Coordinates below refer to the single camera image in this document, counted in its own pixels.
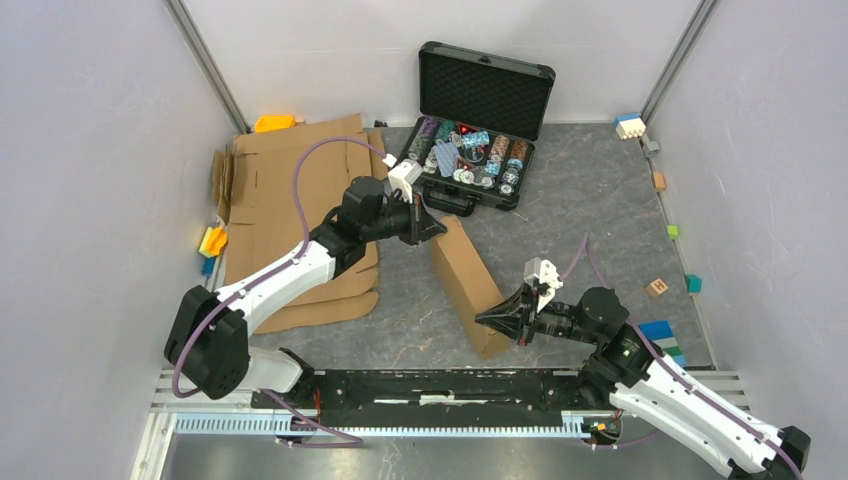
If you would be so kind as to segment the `brown cardboard box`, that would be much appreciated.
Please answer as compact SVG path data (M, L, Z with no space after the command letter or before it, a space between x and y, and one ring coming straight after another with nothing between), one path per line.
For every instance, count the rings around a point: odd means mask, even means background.
M457 216L441 219L446 232L429 241L432 266L450 299L472 350L481 360L505 352L511 340L478 324L477 314L500 304L505 297L486 268Z

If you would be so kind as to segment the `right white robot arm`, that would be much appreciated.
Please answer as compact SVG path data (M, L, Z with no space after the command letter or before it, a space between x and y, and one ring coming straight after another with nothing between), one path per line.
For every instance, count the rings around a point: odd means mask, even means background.
M800 479L811 446L795 426L774 427L740 410L686 372L629 321L616 293L586 290L579 302L544 302L548 286L523 286L475 317L520 345L536 335L594 346L577 375L591 408L635 414L728 479Z

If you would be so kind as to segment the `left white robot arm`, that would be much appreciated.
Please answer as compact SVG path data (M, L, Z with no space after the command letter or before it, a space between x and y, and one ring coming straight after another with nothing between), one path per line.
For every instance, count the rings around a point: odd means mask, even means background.
M419 193L402 187L386 193L381 181L359 177L340 205L296 247L251 276L210 291L188 290L164 348L173 366L178 398L203 394L222 399L239 387L271 390L290 407L314 394L305 365L284 350L250 347L258 327L297 297L341 276L378 240L416 246L446 233Z

